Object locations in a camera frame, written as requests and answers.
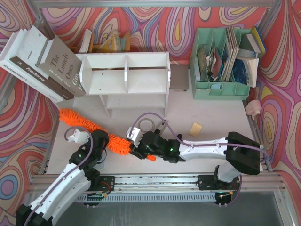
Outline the orange microfiber duster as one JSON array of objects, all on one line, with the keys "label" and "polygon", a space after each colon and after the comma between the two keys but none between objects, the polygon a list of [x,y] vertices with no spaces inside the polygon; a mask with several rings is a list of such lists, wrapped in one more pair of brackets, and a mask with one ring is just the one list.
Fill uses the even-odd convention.
[{"label": "orange microfiber duster", "polygon": [[[100,126],[96,125],[92,121],[84,118],[81,116],[79,113],[75,112],[74,110],[70,109],[61,109],[59,110],[59,118],[61,121],[63,121],[66,125],[69,125],[69,129],[79,129],[80,131],[85,131],[90,135],[90,138],[92,138],[91,134],[94,130],[101,129],[103,130]],[[64,134],[64,139],[67,141],[67,133],[68,131],[65,132]],[[106,146],[106,149],[109,148],[111,151],[114,153],[117,153],[119,155],[129,155],[131,148],[130,145],[131,143],[124,139],[120,138],[114,134],[108,134],[109,135],[109,142]],[[89,163],[95,164],[97,161],[96,160],[91,160],[89,159],[89,156],[86,158],[81,157],[82,150],[81,147],[78,148],[76,152],[74,152],[69,159],[69,163],[73,163],[78,166],[85,166]]]}]

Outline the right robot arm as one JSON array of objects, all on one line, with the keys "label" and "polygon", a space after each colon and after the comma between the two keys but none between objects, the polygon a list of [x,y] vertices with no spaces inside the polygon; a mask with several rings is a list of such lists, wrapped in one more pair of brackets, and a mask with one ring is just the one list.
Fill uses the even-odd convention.
[{"label": "right robot arm", "polygon": [[183,140],[181,135],[166,140],[158,133],[142,133],[138,128],[129,128],[130,154],[139,159],[155,161],[160,157],[169,163],[194,159],[220,159],[225,162],[214,171],[214,182],[231,183],[241,174],[260,173],[260,145],[237,132],[229,132],[227,137],[209,141]]}]

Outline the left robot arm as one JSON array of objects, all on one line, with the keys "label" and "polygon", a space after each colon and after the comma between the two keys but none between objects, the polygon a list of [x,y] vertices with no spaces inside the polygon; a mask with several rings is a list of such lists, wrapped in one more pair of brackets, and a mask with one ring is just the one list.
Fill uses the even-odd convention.
[{"label": "left robot arm", "polygon": [[101,129],[89,132],[74,127],[68,142],[80,144],[56,180],[28,206],[22,204],[16,211],[17,226],[54,226],[61,215],[85,191],[99,191],[104,185],[100,172],[94,166],[102,158],[109,143],[109,135]]}]

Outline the clear tape roll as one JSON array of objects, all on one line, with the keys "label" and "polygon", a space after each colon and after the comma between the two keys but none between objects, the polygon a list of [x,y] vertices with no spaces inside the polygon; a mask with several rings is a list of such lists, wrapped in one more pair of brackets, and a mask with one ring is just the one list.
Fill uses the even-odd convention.
[{"label": "clear tape roll", "polygon": [[155,122],[150,118],[143,118],[138,121],[137,126],[141,132],[146,133],[155,129]]}]

